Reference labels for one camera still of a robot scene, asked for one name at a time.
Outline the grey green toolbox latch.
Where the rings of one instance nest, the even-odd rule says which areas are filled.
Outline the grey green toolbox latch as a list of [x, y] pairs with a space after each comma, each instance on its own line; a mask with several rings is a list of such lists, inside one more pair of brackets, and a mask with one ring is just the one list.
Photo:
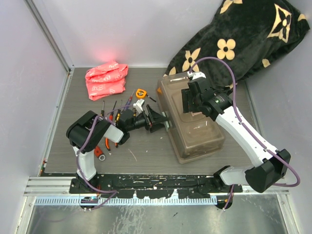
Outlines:
[[162, 112], [162, 114], [167, 118], [167, 120], [164, 122], [164, 126], [165, 126], [166, 131], [169, 132], [172, 126], [172, 123], [170, 120], [170, 114], [168, 112]]

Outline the translucent brown plastic toolbox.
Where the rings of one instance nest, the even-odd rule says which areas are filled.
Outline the translucent brown plastic toolbox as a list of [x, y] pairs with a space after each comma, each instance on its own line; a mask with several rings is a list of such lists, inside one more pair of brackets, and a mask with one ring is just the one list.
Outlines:
[[219, 152], [225, 135], [217, 123], [207, 117], [183, 113], [181, 90], [188, 88], [186, 73], [161, 77], [157, 82], [157, 102], [161, 112], [168, 112], [172, 126], [168, 132], [177, 160], [181, 164]]

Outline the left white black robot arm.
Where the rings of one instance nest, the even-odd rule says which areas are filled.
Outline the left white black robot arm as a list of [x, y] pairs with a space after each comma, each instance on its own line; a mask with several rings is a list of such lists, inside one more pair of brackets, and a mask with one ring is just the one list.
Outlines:
[[93, 111], [88, 111], [66, 132], [77, 157], [77, 175], [82, 178], [80, 187], [86, 193], [93, 193], [98, 187], [97, 180], [93, 178], [97, 174], [94, 152], [102, 138], [122, 145], [130, 138], [131, 131], [145, 128], [153, 133], [166, 127], [168, 121], [165, 114], [154, 111], [150, 105], [146, 106], [145, 111], [137, 111], [136, 114], [130, 109], [121, 111], [115, 124]]

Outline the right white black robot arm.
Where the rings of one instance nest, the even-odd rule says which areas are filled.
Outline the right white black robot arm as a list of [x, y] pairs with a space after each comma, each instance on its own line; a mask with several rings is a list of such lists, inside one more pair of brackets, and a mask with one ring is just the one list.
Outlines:
[[194, 78], [182, 89], [183, 112], [202, 113], [224, 128], [245, 151], [251, 161], [247, 167], [225, 166], [214, 176], [214, 187], [225, 192], [231, 185], [249, 185], [258, 193], [281, 179], [290, 162], [286, 150], [278, 150], [246, 121], [234, 101], [225, 93], [217, 94], [204, 77]]

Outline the yellow tape measure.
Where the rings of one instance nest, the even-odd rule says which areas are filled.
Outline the yellow tape measure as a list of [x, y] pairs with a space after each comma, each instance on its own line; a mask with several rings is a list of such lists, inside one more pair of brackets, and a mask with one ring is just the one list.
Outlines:
[[136, 97], [138, 99], [144, 99], [145, 97], [148, 97], [150, 100], [152, 100], [153, 102], [156, 102], [156, 100], [154, 98], [152, 98], [150, 95], [148, 95], [147, 91], [143, 90], [143, 89], [137, 89], [136, 91]]

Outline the yellow black screwdriver right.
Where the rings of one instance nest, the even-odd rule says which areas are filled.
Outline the yellow black screwdriver right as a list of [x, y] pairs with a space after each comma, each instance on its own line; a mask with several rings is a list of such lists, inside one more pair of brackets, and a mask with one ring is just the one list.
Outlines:
[[121, 103], [120, 103], [120, 107], [118, 108], [116, 116], [115, 116], [115, 123], [117, 123], [118, 120], [119, 120], [120, 113], [121, 113], [121, 107], [122, 107], [122, 100], [121, 100]]

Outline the yellow black screwdriver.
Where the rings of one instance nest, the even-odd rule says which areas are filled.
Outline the yellow black screwdriver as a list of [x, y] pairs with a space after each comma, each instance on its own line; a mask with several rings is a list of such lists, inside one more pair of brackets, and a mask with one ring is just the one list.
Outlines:
[[102, 109], [101, 109], [100, 115], [103, 117], [104, 113], [105, 113], [105, 101], [102, 102]]
[[115, 116], [115, 123], [117, 123], [118, 120], [119, 120], [120, 113], [121, 113], [121, 107], [122, 107], [122, 100], [121, 100], [121, 103], [120, 103], [120, 107], [118, 108], [116, 116]]

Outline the red black screwdriver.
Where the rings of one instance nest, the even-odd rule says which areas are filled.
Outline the red black screwdriver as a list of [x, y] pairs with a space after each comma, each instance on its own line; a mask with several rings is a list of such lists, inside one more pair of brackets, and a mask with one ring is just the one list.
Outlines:
[[111, 111], [111, 113], [110, 113], [110, 115], [109, 115], [109, 120], [110, 120], [110, 121], [113, 121], [114, 109], [115, 109], [115, 107], [116, 107], [116, 104], [117, 104], [117, 101], [115, 101], [114, 106], [113, 106], [113, 109], [112, 109], [112, 111]]

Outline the yellow black screwdriver left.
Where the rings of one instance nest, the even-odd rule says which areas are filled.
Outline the yellow black screwdriver left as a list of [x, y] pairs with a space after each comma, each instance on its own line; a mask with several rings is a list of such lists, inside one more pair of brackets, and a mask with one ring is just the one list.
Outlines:
[[105, 113], [105, 101], [102, 102], [102, 109], [101, 109], [100, 115], [103, 117], [104, 113]]

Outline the pink printed cloth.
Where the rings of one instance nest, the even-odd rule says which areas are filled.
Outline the pink printed cloth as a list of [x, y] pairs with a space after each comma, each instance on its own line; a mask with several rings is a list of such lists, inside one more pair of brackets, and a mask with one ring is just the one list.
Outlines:
[[114, 60], [89, 69], [85, 75], [88, 98], [95, 101], [123, 93], [128, 69], [127, 64], [120, 64]]

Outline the black floral plush blanket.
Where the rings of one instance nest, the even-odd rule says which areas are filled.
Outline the black floral plush blanket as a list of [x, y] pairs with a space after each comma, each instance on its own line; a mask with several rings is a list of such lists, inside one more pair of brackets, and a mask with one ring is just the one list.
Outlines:
[[310, 30], [286, 0], [224, 0], [212, 21], [171, 59], [165, 75], [203, 72], [216, 90], [231, 91], [290, 53]]

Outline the orange handled small pliers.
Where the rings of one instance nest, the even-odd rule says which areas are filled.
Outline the orange handled small pliers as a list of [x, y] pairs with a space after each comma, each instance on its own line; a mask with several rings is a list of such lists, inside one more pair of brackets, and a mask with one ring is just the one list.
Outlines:
[[105, 147], [108, 151], [111, 150], [111, 147], [110, 147], [110, 140], [108, 138], [105, 138]]

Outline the orange handled adjustable wrench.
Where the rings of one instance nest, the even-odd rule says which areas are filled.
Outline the orange handled adjustable wrench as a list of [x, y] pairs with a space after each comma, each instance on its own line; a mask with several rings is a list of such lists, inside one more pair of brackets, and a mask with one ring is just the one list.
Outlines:
[[105, 154], [103, 153], [103, 151], [101, 150], [101, 148], [99, 146], [96, 146], [94, 149], [94, 155], [100, 160], [100, 161], [104, 161], [106, 159]]

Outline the vertical aluminium corner post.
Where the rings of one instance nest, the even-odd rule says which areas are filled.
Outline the vertical aluminium corner post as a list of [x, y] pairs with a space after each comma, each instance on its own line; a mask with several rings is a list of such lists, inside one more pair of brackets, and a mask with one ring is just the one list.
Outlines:
[[55, 41], [50, 29], [48, 28], [48, 25], [46, 24], [44, 18], [42, 17], [41, 13], [39, 12], [39, 9], [37, 8], [35, 2], [33, 0], [24, 0], [24, 3], [26, 4], [29, 11], [33, 15], [36, 23], [38, 24], [39, 28], [43, 32], [45, 38], [47, 39], [49, 45], [51, 46], [55, 55], [57, 56], [60, 63], [62, 64], [64, 70], [67, 73], [70, 73], [73, 70], [73, 68], [66, 61], [63, 53], [61, 52], [60, 47], [57, 45], [57, 42]]

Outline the aluminium frame rail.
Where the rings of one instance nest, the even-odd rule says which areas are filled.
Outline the aluminium frame rail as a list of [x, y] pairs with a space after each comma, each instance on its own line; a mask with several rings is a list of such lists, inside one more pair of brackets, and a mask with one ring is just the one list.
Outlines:
[[180, 198], [205, 198], [227, 195], [228, 185], [217, 187], [207, 175], [98, 175], [90, 188], [83, 179], [76, 177], [31, 177], [24, 195], [103, 194], [116, 192], [119, 198], [170, 197], [177, 192]]

